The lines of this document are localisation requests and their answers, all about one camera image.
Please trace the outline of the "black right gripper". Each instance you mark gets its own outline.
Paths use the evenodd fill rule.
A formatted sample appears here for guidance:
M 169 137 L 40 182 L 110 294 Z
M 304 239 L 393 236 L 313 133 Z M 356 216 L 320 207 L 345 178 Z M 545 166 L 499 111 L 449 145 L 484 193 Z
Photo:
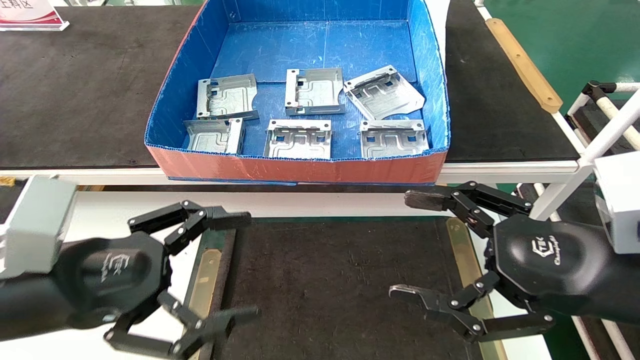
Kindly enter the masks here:
M 471 315 L 470 307 L 496 287 L 520 308 L 639 323 L 639 255 L 615 253 L 602 227 L 531 219 L 526 216 L 531 202 L 475 181 L 409 190 L 404 203 L 450 211 L 478 237 L 493 236 L 487 266 L 494 272 L 454 295 L 406 284 L 389 287 L 391 298 L 418 304 L 425 319 L 450 326 L 465 341 L 530 337 L 555 326 L 555 319 L 543 312 L 489 319 Z M 494 226 L 484 209 L 510 218 Z

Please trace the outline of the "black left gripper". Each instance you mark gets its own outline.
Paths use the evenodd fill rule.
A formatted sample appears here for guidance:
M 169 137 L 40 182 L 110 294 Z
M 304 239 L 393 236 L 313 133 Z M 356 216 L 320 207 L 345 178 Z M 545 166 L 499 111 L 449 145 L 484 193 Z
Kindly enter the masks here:
M 90 330 L 116 321 L 103 335 L 114 350 L 187 360 L 205 344 L 226 342 L 234 326 L 258 319 L 260 311 L 256 306 L 236 307 L 199 317 L 165 291 L 172 274 L 169 255 L 178 255 L 206 231 L 240 229 L 251 222 L 246 211 L 227 212 L 221 206 L 184 200 L 129 219 L 134 234 L 128 237 L 65 243 L 50 272 L 1 281 L 0 327 Z M 150 236 L 177 224 L 164 245 Z M 178 340 L 130 333 L 159 307 L 185 327 Z

